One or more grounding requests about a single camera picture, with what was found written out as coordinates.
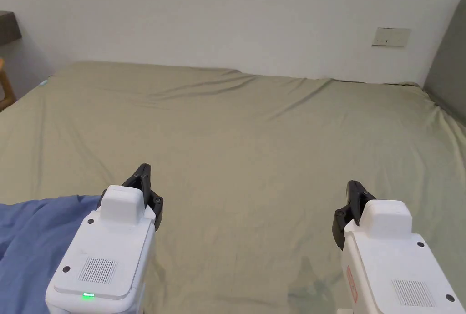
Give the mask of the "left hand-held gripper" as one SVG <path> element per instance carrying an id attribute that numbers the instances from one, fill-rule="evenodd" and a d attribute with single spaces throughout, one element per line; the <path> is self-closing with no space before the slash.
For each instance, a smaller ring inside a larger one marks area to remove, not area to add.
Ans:
<path id="1" fill-rule="evenodd" d="M 144 276 L 163 216 L 142 163 L 122 186 L 110 185 L 81 222 L 45 294 L 52 314 L 141 314 Z"/>

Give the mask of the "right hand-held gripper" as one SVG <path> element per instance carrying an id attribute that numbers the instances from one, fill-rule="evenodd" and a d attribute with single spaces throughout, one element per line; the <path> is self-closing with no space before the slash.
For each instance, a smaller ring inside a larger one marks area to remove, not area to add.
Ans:
<path id="1" fill-rule="evenodd" d="M 376 200 L 348 181 L 347 203 L 334 212 L 332 235 L 342 251 L 349 293 L 339 314 L 463 314 L 458 296 L 426 241 L 412 232 L 401 201 Z"/>

